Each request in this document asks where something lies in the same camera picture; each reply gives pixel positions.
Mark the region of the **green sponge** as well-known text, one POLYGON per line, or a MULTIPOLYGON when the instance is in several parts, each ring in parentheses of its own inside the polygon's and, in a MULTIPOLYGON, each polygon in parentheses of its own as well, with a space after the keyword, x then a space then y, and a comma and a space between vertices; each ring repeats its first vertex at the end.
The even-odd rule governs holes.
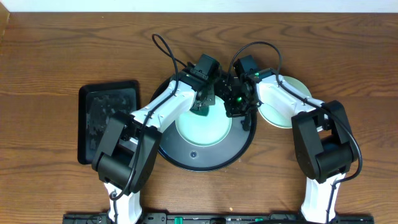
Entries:
POLYGON ((193 110, 193 112, 199 116, 208 116, 209 111, 210 109, 207 106, 199 107, 197 110, 193 110))

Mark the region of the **mint plate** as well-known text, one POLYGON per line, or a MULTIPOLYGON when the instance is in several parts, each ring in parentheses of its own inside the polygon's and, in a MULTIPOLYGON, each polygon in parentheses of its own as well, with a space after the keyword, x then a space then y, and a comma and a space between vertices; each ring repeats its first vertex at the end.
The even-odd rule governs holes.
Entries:
POLYGON ((208 147, 219 143, 229 133, 232 119, 226 116, 224 101, 218 96, 215 100, 215 105, 209 106, 208 116, 189 110, 175 120, 178 133, 188 143, 208 147))

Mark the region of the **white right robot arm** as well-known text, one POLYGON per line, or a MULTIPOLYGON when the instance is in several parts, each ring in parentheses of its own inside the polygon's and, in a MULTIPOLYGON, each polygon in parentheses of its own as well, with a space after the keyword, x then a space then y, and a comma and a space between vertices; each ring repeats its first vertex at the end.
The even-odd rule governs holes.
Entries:
POLYGON ((290 120, 296 159, 307 178, 300 212, 307 222, 335 222, 341 183, 356 178, 363 168, 344 106, 314 99, 272 72, 229 77, 216 92, 228 116, 247 115, 269 105, 290 120))

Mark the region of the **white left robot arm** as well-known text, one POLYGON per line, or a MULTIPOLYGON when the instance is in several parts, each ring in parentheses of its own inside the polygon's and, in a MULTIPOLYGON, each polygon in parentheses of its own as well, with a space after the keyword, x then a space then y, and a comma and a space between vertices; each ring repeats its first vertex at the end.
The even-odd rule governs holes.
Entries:
POLYGON ((137 223, 140 191, 154 168, 163 132, 184 112, 214 102, 214 84, 184 76, 147 106, 112 115, 91 166, 108 191, 110 223, 137 223))

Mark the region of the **green plate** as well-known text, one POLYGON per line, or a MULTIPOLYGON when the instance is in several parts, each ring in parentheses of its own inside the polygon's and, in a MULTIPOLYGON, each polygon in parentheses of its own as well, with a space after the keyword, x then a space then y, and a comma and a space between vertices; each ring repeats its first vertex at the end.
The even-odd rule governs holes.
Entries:
MULTIPOLYGON (((284 76, 284 79, 287 83, 292 85, 297 89, 297 84, 300 82, 298 79, 293 78, 293 77, 288 77, 284 76)), ((292 123, 291 119, 287 119, 282 116, 276 109, 274 109, 272 106, 263 103, 259 107, 259 114, 271 125, 278 127, 278 128, 283 128, 283 129, 291 129, 292 128, 292 123)))

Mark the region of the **yellow plate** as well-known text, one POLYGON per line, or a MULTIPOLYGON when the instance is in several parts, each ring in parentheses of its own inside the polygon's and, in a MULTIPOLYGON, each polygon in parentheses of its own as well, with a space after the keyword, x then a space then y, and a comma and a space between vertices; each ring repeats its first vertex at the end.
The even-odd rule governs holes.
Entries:
POLYGON ((302 82, 298 82, 297 89, 300 90, 304 95, 312 97, 310 90, 302 82))

